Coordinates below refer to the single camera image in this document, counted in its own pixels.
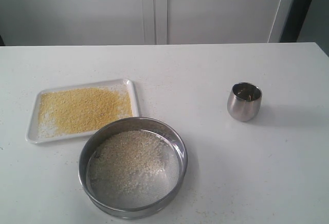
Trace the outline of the white plastic tray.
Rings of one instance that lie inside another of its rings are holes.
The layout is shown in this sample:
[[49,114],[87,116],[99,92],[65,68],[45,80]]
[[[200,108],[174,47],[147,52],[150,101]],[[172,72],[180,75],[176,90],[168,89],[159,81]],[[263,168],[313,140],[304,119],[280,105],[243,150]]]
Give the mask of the white plastic tray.
[[127,94],[131,102],[131,116],[136,117],[140,115],[135,84],[129,79],[107,80],[95,83],[85,83],[79,85],[69,85],[45,89],[39,92],[36,96],[29,126],[26,133],[26,140],[32,144],[38,144],[43,142],[55,142],[61,140],[85,138],[94,134],[96,132],[95,130],[86,131],[82,133],[63,133],[57,135],[56,128],[53,122],[51,122],[50,124],[44,124],[39,121],[39,111],[41,109],[41,98],[43,94],[85,88],[104,88],[111,91],[116,90],[120,94]]

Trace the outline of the dark vertical post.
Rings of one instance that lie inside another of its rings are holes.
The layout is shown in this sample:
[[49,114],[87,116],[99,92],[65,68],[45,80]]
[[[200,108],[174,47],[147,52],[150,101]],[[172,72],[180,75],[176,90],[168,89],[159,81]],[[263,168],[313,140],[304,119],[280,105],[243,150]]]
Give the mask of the dark vertical post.
[[293,0],[281,33],[280,43],[295,43],[299,37],[312,0]]

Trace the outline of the yellow millet grains pile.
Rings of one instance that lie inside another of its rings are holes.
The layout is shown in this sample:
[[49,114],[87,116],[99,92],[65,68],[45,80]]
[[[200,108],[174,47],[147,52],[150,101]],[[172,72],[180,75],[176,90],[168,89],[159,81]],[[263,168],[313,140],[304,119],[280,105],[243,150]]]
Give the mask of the yellow millet grains pile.
[[90,87],[49,92],[41,95],[39,132],[45,137],[80,134],[132,115],[126,90]]

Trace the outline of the round stainless steel sieve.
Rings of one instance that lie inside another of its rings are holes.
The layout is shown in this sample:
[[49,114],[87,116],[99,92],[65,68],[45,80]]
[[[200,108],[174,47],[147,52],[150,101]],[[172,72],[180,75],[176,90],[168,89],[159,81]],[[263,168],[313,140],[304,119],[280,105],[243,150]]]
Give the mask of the round stainless steel sieve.
[[[164,171],[152,176],[141,192],[102,201],[90,186],[89,162],[106,139],[121,132],[144,130],[159,136],[168,148],[163,151]],[[167,124],[152,118],[130,117],[106,125],[93,134],[84,145],[79,158],[80,184],[91,202],[101,211],[121,219],[138,219],[153,215],[165,208],[177,195],[188,166],[186,146],[179,134]]]

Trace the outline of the white cabinet doors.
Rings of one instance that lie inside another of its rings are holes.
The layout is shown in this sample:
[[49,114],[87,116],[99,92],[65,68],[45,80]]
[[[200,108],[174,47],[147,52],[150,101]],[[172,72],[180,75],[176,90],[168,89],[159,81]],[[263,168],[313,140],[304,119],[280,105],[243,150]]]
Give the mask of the white cabinet doors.
[[1,0],[6,45],[278,42],[293,0]]

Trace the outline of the stainless steel cup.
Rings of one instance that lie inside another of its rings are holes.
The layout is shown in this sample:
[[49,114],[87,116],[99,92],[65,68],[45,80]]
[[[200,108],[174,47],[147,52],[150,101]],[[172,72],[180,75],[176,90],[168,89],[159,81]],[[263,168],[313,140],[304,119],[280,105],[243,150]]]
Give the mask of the stainless steel cup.
[[231,89],[227,111],[232,118],[247,122],[258,114],[261,102],[262,91],[259,87],[248,82],[239,82]]

